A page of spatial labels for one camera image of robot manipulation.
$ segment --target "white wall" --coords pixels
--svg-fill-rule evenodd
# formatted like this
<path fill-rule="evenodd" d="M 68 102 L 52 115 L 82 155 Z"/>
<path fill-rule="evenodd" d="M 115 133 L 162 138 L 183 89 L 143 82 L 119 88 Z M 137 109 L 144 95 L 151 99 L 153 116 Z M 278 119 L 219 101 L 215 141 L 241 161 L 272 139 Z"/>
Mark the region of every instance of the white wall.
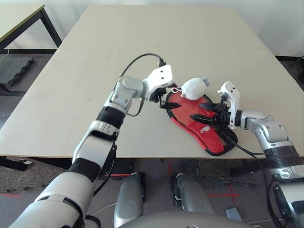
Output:
<path fill-rule="evenodd" d="M 0 0 L 0 3 L 45 4 L 45 10 L 62 39 L 88 4 L 234 7 L 274 55 L 299 56 L 304 52 L 304 0 Z M 9 45 L 9 48 L 55 47 L 40 21 Z"/>

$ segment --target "black cable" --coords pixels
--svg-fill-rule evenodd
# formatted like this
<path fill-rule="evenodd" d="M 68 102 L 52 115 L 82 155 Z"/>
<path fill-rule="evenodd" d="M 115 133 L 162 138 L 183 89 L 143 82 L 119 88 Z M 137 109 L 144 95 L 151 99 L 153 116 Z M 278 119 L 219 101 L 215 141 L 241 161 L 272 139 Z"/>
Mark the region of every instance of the black cable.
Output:
<path fill-rule="evenodd" d="M 96 223 L 98 228 L 101 228 L 101 222 L 97 217 L 95 217 L 93 215 L 86 215 L 85 219 L 93 221 L 94 223 Z"/>
<path fill-rule="evenodd" d="M 144 57 L 144 56 L 154 56 L 154 57 L 157 57 L 159 59 L 159 63 L 158 63 L 158 67 L 162 67 L 164 65 L 166 65 L 166 62 L 162 59 L 162 57 L 160 57 L 159 55 L 157 54 L 154 54 L 154 53 L 146 53 L 146 54 L 142 54 L 138 57 L 136 57 L 135 59 L 132 60 L 131 63 L 129 63 L 129 65 L 124 69 L 124 71 L 122 72 L 122 74 L 119 76 L 119 78 L 121 78 L 122 76 L 124 76 L 124 74 L 127 72 L 127 70 L 130 68 L 130 66 L 132 66 L 133 63 L 135 63 L 138 59 Z M 138 114 L 141 112 L 142 108 L 143 108 L 143 103 L 144 103 L 144 97 L 141 97 L 141 103 L 140 103 L 140 106 L 139 106 L 139 109 L 137 111 L 136 114 L 130 114 L 128 113 L 129 116 L 132 116 L 132 117 L 136 117 L 138 116 Z"/>
<path fill-rule="evenodd" d="M 233 145 L 235 145 L 236 147 L 238 147 L 239 149 L 241 149 L 242 151 L 244 151 L 245 153 L 247 153 L 248 155 L 250 155 L 251 157 L 253 157 L 257 161 L 257 163 L 259 164 L 259 166 L 261 167 L 262 174 L 263 174 L 263 179 L 264 179 L 265 190 L 266 190 L 266 204 L 267 204 L 267 209 L 268 209 L 269 215 L 270 215 L 273 223 L 275 224 L 275 226 L 277 228 L 284 228 L 283 225 L 282 225 L 282 223 L 279 221 L 279 219 L 277 218 L 277 216 L 274 213 L 274 210 L 273 210 L 272 205 L 271 205 L 270 197 L 269 197 L 270 189 L 271 189 L 271 186 L 273 184 L 273 179 L 271 179 L 270 184 L 268 185 L 265 168 L 264 168 L 263 164 L 261 163 L 261 161 L 252 152 L 250 152 L 250 151 L 244 149 L 243 147 L 237 145 L 230 137 L 226 137 L 226 138 Z"/>
<path fill-rule="evenodd" d="M 229 118 L 228 118 L 228 116 L 227 116 L 227 114 L 226 114 L 226 112 L 225 112 L 225 109 L 224 109 L 224 106 L 223 106 L 223 102 L 224 102 L 224 100 L 221 99 L 221 101 L 220 101 L 220 106 L 221 106 L 221 108 L 222 108 L 222 111 L 223 111 L 223 114 L 224 114 L 225 118 L 226 118 L 227 120 L 229 120 Z M 250 152 L 250 151 L 246 150 L 245 148 L 241 147 L 240 145 L 238 145 L 238 144 L 237 144 L 236 142 L 234 142 L 233 140 L 232 140 L 232 142 L 233 142 L 233 145 L 235 145 L 236 147 L 238 147 L 240 150 L 244 151 L 245 153 L 249 154 L 250 156 L 251 156 L 251 155 L 264 155 L 264 153 L 253 153 L 253 152 Z"/>
<path fill-rule="evenodd" d="M 111 166 L 111 168 L 110 168 L 110 171 L 109 171 L 107 177 L 106 177 L 105 180 L 101 183 L 101 185 L 94 191 L 93 196 L 95 196 L 95 195 L 100 191 L 100 189 L 103 188 L 103 186 L 107 183 L 107 181 L 110 179 L 111 174 L 112 174 L 112 172 L 113 172 L 113 170 L 114 170 L 114 161 L 112 162 L 112 166 Z"/>
<path fill-rule="evenodd" d="M 165 64 L 165 62 L 164 62 L 164 60 L 162 59 L 162 57 L 160 57 L 160 56 L 157 55 L 157 54 L 154 54 L 154 53 L 142 54 L 142 55 L 136 57 L 135 59 L 133 59 L 131 63 L 129 63 L 129 65 L 124 69 L 124 71 L 123 71 L 122 74 L 120 75 L 120 78 L 121 78 L 122 76 L 124 76 L 125 72 L 130 68 L 130 66 L 132 66 L 132 64 L 133 64 L 134 62 L 136 62 L 138 59 L 140 59 L 140 58 L 142 58 L 142 57 L 144 57 L 144 56 L 155 56 L 155 57 L 157 57 L 157 58 L 160 60 L 159 66 L 158 66 L 158 67 L 162 67 L 162 66 L 164 66 L 163 64 Z"/>

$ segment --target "table top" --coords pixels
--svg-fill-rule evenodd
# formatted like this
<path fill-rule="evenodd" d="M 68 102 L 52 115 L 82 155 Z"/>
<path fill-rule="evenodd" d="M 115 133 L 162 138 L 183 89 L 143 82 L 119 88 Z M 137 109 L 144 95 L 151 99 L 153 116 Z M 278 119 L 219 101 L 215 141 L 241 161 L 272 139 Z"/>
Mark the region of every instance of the table top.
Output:
<path fill-rule="evenodd" d="M 233 9 L 101 5 L 87 8 L 7 120 L 0 154 L 71 157 L 118 76 L 148 52 L 166 59 L 179 86 L 207 76 L 206 95 L 215 103 L 222 84 L 232 81 L 240 108 L 272 114 L 303 156 L 304 93 Z M 146 57 L 127 75 L 144 79 L 156 66 L 157 59 Z M 137 108 L 135 102 L 130 112 Z M 241 146 L 261 151 L 253 134 L 235 133 Z M 117 157 L 211 157 L 151 102 L 138 117 L 125 118 L 116 144 Z M 233 149 L 217 158 L 246 157 Z"/>
<path fill-rule="evenodd" d="M 44 7 L 43 4 L 0 5 L 0 42 Z"/>

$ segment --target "black mat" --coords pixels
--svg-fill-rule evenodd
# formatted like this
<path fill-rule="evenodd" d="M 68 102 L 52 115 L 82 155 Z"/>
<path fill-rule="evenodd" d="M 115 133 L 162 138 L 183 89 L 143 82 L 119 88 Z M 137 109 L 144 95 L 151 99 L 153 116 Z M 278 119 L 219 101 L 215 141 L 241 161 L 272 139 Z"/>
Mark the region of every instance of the black mat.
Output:
<path fill-rule="evenodd" d="M 193 176 L 204 189 L 223 187 L 227 184 L 263 186 L 261 171 L 235 177 L 230 175 L 230 168 L 242 164 L 240 159 L 185 159 L 186 173 Z"/>
<path fill-rule="evenodd" d="M 31 57 L 6 56 L 0 61 L 0 83 L 13 85 L 34 61 Z"/>

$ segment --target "baseboard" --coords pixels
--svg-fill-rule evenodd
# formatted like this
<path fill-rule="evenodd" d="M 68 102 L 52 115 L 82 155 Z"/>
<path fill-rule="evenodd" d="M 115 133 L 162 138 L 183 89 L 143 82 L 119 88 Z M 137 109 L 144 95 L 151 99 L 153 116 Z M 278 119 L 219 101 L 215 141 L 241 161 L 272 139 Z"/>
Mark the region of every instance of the baseboard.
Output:
<path fill-rule="evenodd" d="M 54 54 L 57 49 L 10 49 L 10 54 Z M 0 54 L 7 54 L 8 50 L 0 51 Z"/>

